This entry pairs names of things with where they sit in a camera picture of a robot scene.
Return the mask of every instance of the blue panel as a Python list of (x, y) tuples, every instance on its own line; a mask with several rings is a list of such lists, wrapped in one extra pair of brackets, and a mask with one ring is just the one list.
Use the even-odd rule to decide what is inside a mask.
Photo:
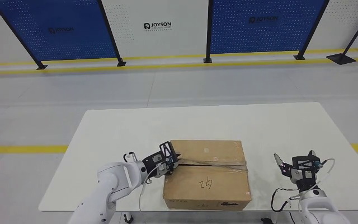
[(325, 0), (214, 0), (211, 53), (300, 50)]
[(0, 10), (38, 60), (116, 57), (97, 0), (1, 0)]

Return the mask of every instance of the cardboard box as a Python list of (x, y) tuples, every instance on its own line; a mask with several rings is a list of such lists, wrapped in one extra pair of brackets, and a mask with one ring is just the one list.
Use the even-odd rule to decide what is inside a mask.
[(172, 140), (180, 164), (166, 176), (163, 198), (170, 209), (241, 211), (251, 193), (241, 141)]

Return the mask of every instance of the joyson logo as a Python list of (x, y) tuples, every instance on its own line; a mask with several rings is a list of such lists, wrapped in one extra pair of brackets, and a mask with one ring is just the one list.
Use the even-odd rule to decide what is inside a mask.
[(144, 30), (151, 31), (170, 31), (172, 30), (172, 22), (146, 22), (143, 24)]
[(61, 32), (72, 32), (72, 31), (74, 31), (74, 28), (73, 27), (64, 27), (64, 28), (48, 27), (48, 30), (49, 30), (50, 34), (58, 34)]
[(274, 25), (278, 22), (278, 16), (250, 16), (248, 24), (250, 25)]

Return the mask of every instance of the black metal frame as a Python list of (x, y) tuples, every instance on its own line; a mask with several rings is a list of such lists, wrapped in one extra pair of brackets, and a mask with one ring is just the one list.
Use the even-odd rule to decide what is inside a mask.
[(213, 29), (213, 4), (214, 0), (209, 0), (208, 6), (208, 31), (206, 33), (206, 57), (204, 63), (213, 62), (210, 58), (210, 47), (211, 47), (211, 31)]
[(317, 28), (317, 26), (318, 26), (318, 24), (319, 24), (319, 22), (320, 22), (322, 16), (323, 16), (323, 14), (324, 14), (324, 11), (325, 11), (326, 8), (327, 8), (328, 3), (329, 3), (329, 0), (325, 0), (325, 2), (323, 2), (323, 5), (322, 5), (322, 7), (321, 7), (321, 10), (320, 10), (320, 12), (319, 12), (319, 14), (318, 14), (318, 16), (317, 16), (317, 18), (316, 18), (316, 20), (315, 20), (315, 22), (314, 22), (312, 28), (311, 28), (311, 31), (310, 31), (309, 34), (308, 34), (308, 37), (307, 37), (307, 39), (306, 39), (306, 42), (304, 43), (302, 49), (298, 52), (298, 54), (297, 54), (297, 55), (294, 55), (294, 57), (295, 57), (296, 60), (305, 60), (305, 58), (303, 57), (303, 55), (304, 55), (304, 53), (305, 53), (306, 50), (307, 50), (308, 44), (309, 44), (309, 42), (310, 42), (311, 39), (312, 39), (312, 36), (313, 36), (313, 34), (314, 34), (314, 32), (315, 32), (315, 30), (316, 30), (316, 28)]
[(116, 44), (116, 41), (113, 37), (113, 33), (112, 33), (112, 30), (111, 30), (111, 26), (110, 26), (110, 23), (108, 22), (108, 18), (107, 18), (107, 15), (106, 15), (106, 11), (105, 11), (105, 8), (103, 7), (103, 3), (101, 0), (97, 0), (98, 2), (98, 5), (100, 7), (100, 10), (101, 10), (101, 13), (102, 13), (102, 16), (103, 16), (103, 20), (105, 21), (105, 25), (106, 25), (106, 28), (107, 28), (107, 31), (108, 31), (108, 34), (110, 35), (110, 39), (111, 39), (111, 42), (112, 42), (112, 45), (113, 45), (113, 48), (114, 48), (114, 52), (116, 53), (116, 57), (118, 59), (118, 64), (117, 64), (117, 67), (120, 67), (120, 66), (125, 66), (125, 64), (127, 62), (124, 62), (123, 59), (121, 58), (119, 52), (118, 52), (118, 48), (117, 48), (117, 44)]
[(329, 60), (339, 64), (339, 65), (343, 65), (343, 64), (348, 64), (348, 63), (352, 63), (352, 62), (356, 62), (356, 60), (354, 60), (353, 58), (350, 58), (348, 56), (346, 56), (348, 50), (351, 48), (353, 42), (356, 40), (358, 36), (358, 30), (356, 32), (356, 34), (353, 36), (352, 40), (349, 42), (348, 46), (346, 47), (345, 51), (341, 54), (334, 54), (334, 55), (330, 55), (327, 56), (326, 58), (328, 58)]
[(39, 66), (36, 70), (42, 70), (47, 67), (47, 65), (44, 65), (41, 61), (37, 60), (34, 54), (30, 51), (30, 49), (27, 47), (25, 42), (20, 38), (19, 34), (16, 32), (16, 30), (12, 27), (10, 22), (7, 20), (5, 14), (0, 10), (0, 15), (4, 19), (5, 23), (8, 25), (8, 27), (11, 29), (11, 31), (15, 34), (16, 38), (20, 41), (22, 46), (25, 48), (25, 50), (28, 52), (28, 54), (31, 56), (32, 60)]

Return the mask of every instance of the white wall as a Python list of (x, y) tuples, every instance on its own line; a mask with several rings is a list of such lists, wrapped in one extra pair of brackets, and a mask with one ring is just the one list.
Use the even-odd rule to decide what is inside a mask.
[[(103, 0), (122, 57), (205, 54), (208, 0)], [(146, 31), (144, 23), (171, 22)], [(358, 30), (358, 1), (330, 0), (308, 49), (345, 48)], [(352, 46), (358, 48), (358, 40)], [(31, 61), (0, 19), (0, 62)]]

